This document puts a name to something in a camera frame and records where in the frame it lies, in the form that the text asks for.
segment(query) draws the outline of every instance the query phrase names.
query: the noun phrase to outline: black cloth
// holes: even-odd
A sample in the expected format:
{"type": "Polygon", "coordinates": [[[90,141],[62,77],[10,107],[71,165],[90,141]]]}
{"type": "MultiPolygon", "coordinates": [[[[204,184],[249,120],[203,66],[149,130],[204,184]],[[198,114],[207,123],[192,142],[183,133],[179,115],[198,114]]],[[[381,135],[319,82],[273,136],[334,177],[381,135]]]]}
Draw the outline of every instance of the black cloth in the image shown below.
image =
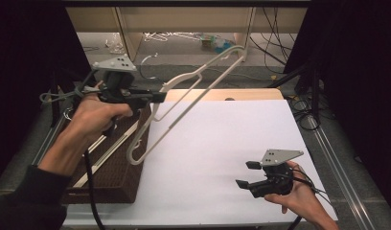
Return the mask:
{"type": "Polygon", "coordinates": [[[0,229],[59,229],[67,214],[59,201],[70,179],[30,166],[19,187],[0,196],[0,229]]]}

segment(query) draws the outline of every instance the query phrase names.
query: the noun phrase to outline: white table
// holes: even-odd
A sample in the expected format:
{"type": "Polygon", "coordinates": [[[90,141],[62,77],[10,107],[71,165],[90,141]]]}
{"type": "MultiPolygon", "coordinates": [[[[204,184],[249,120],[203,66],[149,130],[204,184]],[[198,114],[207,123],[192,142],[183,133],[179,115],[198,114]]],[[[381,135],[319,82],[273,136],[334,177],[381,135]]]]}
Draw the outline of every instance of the white table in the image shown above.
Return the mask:
{"type": "MultiPolygon", "coordinates": [[[[172,103],[163,103],[160,112],[172,103]]],[[[180,103],[150,125],[153,143],[182,110],[180,103]]],[[[293,161],[304,167],[318,189],[324,187],[284,100],[201,101],[146,158],[133,204],[98,204],[104,225],[112,227],[258,226],[292,222],[296,215],[254,198],[235,179],[265,180],[264,171],[246,168],[267,149],[302,150],[293,161]]],[[[334,209],[321,197],[327,212],[334,209]]],[[[69,205],[66,226],[96,226],[89,205],[69,205]]]]}

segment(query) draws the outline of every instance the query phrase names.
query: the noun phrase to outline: storage box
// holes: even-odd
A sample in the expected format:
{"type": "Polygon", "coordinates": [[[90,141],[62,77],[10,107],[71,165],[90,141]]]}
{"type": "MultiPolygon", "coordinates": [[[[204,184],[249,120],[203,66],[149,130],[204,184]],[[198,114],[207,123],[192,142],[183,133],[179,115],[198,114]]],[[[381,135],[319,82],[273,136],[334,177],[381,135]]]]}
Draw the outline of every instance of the storage box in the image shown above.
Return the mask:
{"type": "MultiPolygon", "coordinates": [[[[117,128],[112,136],[104,139],[89,154],[91,166],[95,164],[120,137],[139,120],[139,130],[150,115],[150,107],[142,109],[142,112],[130,118],[123,118],[117,122],[117,128]]],[[[141,178],[143,163],[140,165],[130,165],[127,161],[127,147],[132,142],[136,131],[120,145],[115,152],[103,163],[103,165],[93,174],[94,198],[96,203],[133,203],[141,178]]],[[[135,159],[139,159],[146,151],[148,143],[149,129],[142,137],[140,147],[133,152],[135,159]]],[[[88,181],[80,188],[73,186],[82,176],[86,174],[84,158],[81,158],[72,180],[65,191],[62,203],[89,203],[88,181]]]]}

